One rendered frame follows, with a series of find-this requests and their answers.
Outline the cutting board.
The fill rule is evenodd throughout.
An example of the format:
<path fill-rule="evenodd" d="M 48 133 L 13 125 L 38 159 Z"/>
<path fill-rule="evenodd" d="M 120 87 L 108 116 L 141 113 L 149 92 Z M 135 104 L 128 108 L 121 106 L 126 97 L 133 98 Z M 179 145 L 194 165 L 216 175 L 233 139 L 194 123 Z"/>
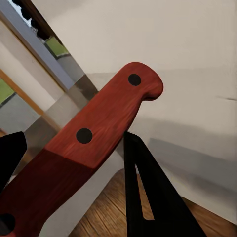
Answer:
<path fill-rule="evenodd" d="M 155 220 L 139 173 L 143 217 Z M 180 196 L 207 237 L 237 237 L 237 225 Z M 117 171 L 68 237 L 127 237 L 125 173 Z"/>

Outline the parer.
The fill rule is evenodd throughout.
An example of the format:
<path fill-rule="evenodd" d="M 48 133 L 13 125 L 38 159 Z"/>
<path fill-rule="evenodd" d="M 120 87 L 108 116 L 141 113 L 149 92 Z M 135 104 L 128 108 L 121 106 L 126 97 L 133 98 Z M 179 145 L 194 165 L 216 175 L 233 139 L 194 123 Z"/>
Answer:
<path fill-rule="evenodd" d="M 0 237 L 38 237 L 46 220 L 104 164 L 143 101 L 163 93 L 159 75 L 126 64 L 0 194 Z"/>

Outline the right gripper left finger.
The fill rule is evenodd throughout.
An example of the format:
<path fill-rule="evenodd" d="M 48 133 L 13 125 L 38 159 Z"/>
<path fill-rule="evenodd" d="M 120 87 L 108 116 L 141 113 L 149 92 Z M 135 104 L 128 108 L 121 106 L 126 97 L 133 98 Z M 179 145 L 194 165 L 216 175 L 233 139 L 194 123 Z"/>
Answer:
<path fill-rule="evenodd" d="M 27 150 L 22 131 L 0 138 L 0 194 Z"/>

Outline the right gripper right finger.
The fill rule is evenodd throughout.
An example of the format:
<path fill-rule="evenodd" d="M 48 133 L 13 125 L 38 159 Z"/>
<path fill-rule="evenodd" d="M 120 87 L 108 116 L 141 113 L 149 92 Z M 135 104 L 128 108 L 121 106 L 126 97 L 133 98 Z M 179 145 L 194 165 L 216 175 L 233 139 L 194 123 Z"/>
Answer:
<path fill-rule="evenodd" d="M 207 237 L 142 139 L 124 133 L 127 237 Z M 153 217 L 143 217 L 137 165 Z"/>

